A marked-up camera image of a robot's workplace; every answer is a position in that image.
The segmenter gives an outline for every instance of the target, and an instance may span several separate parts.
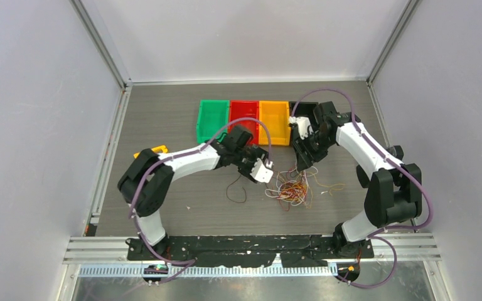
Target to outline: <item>gray wall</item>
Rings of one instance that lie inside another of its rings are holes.
[[[482,1],[423,1],[374,87],[434,199],[455,300],[482,299]]]
[[[68,1],[0,0],[0,300],[54,293],[119,95]]]

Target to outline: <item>yellow object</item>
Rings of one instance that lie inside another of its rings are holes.
[[[153,147],[151,150],[152,150],[153,152],[155,152],[155,153],[161,152],[162,154],[167,154],[167,151],[169,151],[165,145],[160,145],[160,146],[157,146],[157,147]],[[134,159],[136,159],[138,156],[139,156],[139,153],[136,152],[136,153],[134,154]]]
[[[270,132],[272,145],[289,145],[291,128],[289,127],[289,102],[259,102],[259,120],[265,124]],[[268,145],[267,134],[259,126],[260,145]]]

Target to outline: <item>red bin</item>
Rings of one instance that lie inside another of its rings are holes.
[[[241,117],[252,117],[259,120],[259,101],[257,100],[231,100],[230,101],[230,116],[228,121],[232,121]],[[259,125],[254,121],[241,121],[237,124],[243,125],[252,132],[254,138],[249,144],[258,144],[259,141]]]

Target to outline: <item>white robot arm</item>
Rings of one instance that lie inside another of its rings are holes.
[[[211,171],[230,164],[236,165],[238,172],[253,182],[270,181],[273,172],[272,163],[267,160],[268,153],[260,147],[247,146],[251,136],[249,130],[236,125],[220,142],[214,140],[204,149],[204,144],[201,144],[169,154],[155,154],[150,149],[140,152],[117,185],[129,204],[145,171],[157,161],[175,158],[153,170],[152,178],[146,181],[137,199],[137,223],[151,246],[157,245],[166,236],[158,210],[173,181],[199,171]],[[193,154],[179,156],[188,152]]]
[[[307,117],[289,119],[297,170],[305,170],[314,162],[324,159],[328,155],[328,148],[337,144],[357,161],[359,182],[363,188],[368,188],[364,210],[335,228],[333,240],[336,249],[364,241],[380,228],[421,214],[422,196],[419,189],[388,163],[390,160],[398,164],[421,181],[420,169],[415,164],[401,161],[404,153],[399,146],[385,150],[365,130],[357,116],[354,125],[351,113],[337,112],[332,102],[320,103],[314,109],[314,116],[318,123],[316,130],[313,130],[314,125]]]

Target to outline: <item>black mounting base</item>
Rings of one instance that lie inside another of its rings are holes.
[[[338,263],[337,264],[337,278],[341,282],[354,282],[359,278],[359,274],[361,272],[361,268],[357,264],[350,264],[350,263]]]
[[[357,256],[357,252],[337,254],[331,237],[321,235],[170,236],[165,240],[162,256],[170,260],[195,258],[196,267],[267,267],[277,253],[284,268],[323,267],[328,264],[325,259],[355,259]],[[130,238],[128,242],[128,260],[157,259],[140,239]],[[360,246],[362,258],[374,257],[370,245],[368,241]]]

